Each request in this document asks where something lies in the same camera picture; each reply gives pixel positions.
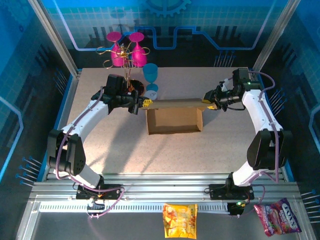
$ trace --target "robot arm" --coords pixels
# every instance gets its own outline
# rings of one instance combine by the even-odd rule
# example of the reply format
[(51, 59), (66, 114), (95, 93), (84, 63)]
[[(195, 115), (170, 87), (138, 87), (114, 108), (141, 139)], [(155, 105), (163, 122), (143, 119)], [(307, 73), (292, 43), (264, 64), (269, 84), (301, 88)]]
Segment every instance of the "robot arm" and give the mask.
[(61, 130), (53, 129), (48, 136), (47, 165), (65, 172), (73, 179), (92, 189), (103, 189), (103, 178), (86, 165), (83, 142), (95, 126), (115, 108), (128, 108), (129, 113), (138, 114), (145, 97), (138, 91), (128, 92), (122, 76), (110, 74), (106, 86), (101, 88), (84, 111)]
[(239, 68), (232, 73), (233, 89), (226, 85), (229, 79), (220, 82), (215, 90), (207, 92), (204, 103), (215, 103), (217, 109), (226, 111), (228, 105), (242, 103), (248, 110), (254, 125), (256, 136), (247, 150), (247, 161), (237, 171), (232, 172), (226, 185), (245, 187), (267, 170), (276, 170), (286, 163), (292, 143), (290, 131), (284, 131), (275, 119), (265, 93), (261, 91), (258, 81), (251, 81), (249, 70)]

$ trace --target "speckled tabletop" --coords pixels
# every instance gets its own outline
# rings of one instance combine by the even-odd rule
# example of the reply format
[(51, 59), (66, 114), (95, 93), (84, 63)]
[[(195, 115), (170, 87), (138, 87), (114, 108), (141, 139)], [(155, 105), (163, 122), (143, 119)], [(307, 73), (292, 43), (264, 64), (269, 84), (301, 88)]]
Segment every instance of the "speckled tabletop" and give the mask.
[[(158, 69), (158, 99), (202, 98), (236, 68), (164, 67)], [(68, 123), (88, 105), (109, 74), (123, 75), (121, 68), (84, 68), (77, 86)], [(132, 77), (147, 82), (141, 68)], [(203, 131), (148, 135), (146, 115), (114, 109), (84, 142), (86, 164), (101, 173), (229, 173), (245, 161), (255, 136), (248, 111), (206, 109)]]

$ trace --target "chip bag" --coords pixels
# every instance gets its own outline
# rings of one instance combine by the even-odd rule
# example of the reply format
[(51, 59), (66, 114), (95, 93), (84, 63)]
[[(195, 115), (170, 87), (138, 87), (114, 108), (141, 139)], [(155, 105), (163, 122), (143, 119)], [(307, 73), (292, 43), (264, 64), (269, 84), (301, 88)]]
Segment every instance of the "chip bag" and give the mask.
[(254, 209), (268, 237), (274, 234), (301, 233), (297, 218), (286, 198), (270, 205), (254, 205)]
[(197, 239), (198, 205), (163, 206), (163, 224), (165, 238)]

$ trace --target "pink snack bag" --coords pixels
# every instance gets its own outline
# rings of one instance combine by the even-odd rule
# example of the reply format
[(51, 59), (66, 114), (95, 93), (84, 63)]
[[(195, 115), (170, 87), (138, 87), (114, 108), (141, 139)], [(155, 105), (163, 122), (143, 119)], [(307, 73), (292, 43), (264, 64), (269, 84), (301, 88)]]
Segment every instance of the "pink snack bag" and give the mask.
[(301, 228), (287, 198), (270, 205), (254, 205), (254, 209), (268, 237), (274, 234), (301, 233)]

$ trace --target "open cardboard box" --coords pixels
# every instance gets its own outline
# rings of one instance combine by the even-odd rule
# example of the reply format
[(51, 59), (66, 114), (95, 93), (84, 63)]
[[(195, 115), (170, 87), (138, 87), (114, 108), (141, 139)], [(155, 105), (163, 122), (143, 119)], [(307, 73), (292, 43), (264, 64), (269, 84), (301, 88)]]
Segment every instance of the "open cardboard box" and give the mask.
[(155, 100), (146, 111), (148, 134), (177, 134), (201, 132), (202, 112), (216, 105), (203, 103), (200, 98)]

